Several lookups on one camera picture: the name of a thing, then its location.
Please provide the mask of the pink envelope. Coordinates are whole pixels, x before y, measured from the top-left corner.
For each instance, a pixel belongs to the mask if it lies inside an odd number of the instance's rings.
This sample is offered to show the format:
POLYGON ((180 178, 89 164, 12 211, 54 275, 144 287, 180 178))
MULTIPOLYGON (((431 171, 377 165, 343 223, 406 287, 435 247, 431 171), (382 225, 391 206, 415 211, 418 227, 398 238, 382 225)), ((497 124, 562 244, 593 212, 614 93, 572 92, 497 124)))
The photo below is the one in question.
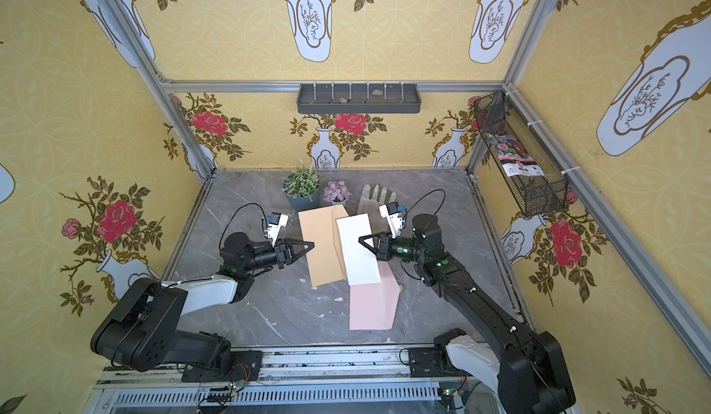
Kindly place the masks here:
POLYGON ((379 262, 381 282, 350 287, 349 328, 353 331, 391 330, 402 292, 387 262, 379 262))

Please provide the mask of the brown kraft envelope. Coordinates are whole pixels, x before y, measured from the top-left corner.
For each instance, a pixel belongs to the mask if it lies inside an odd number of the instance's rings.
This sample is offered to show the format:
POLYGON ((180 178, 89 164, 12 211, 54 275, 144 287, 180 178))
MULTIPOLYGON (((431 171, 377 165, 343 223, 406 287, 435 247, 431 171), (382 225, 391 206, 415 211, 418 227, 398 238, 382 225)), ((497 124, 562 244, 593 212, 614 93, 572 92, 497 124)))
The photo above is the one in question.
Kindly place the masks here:
POLYGON ((345 280, 346 266, 337 220, 347 218, 343 205, 315 208, 298 213, 305 241, 315 247, 307 253, 307 266, 314 287, 345 280))

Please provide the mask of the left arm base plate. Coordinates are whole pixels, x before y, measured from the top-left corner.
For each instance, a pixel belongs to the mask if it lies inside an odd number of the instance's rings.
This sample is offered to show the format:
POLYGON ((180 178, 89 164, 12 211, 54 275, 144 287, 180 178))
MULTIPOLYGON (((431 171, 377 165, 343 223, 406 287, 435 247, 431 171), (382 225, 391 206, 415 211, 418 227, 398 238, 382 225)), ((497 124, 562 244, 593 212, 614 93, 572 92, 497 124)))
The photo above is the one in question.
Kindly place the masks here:
POLYGON ((183 371, 183 383, 238 382, 257 380, 263 360, 260 350, 231 351, 226 363, 218 369, 187 365, 183 371))

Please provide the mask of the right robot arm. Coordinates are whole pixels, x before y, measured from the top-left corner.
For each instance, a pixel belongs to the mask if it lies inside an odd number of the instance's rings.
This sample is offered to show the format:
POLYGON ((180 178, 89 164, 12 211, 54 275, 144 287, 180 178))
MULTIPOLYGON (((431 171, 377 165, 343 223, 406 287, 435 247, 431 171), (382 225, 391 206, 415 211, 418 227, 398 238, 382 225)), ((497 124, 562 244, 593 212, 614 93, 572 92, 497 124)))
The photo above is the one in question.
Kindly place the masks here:
POLYGON ((446 251, 438 219, 420 214, 411 238, 388 232, 359 237, 378 260, 411 262, 420 280, 456 308, 483 337, 448 336, 444 354, 456 369, 497 393, 507 413, 562 413, 576 403, 561 345, 549 333, 537 334, 490 298, 464 265, 446 251))

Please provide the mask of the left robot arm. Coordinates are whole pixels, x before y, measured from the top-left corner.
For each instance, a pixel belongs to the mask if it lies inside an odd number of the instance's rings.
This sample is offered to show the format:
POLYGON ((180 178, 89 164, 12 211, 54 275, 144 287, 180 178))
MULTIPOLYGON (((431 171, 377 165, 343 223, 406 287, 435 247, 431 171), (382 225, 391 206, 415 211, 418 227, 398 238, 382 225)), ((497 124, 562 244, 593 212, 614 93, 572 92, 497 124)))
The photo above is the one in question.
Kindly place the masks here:
POLYGON ((294 238, 256 242, 242 232, 230 234, 220 248, 223 264, 208 278, 136 280, 96 329, 90 349, 135 371, 183 364, 226 376, 233 369, 231 342, 217 334, 180 331, 181 317, 243 300, 259 275, 291 265, 314 248, 313 242, 294 238))

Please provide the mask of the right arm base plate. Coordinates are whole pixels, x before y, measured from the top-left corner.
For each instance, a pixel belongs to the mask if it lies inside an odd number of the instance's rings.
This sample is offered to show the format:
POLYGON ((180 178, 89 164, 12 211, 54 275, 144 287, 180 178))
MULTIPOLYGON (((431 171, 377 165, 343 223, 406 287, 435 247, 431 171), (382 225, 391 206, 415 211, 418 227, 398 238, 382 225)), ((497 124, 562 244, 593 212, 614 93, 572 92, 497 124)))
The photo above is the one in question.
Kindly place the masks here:
POLYGON ((452 375, 447 369, 444 352, 438 347, 408 348, 407 359, 411 377, 435 378, 452 375))

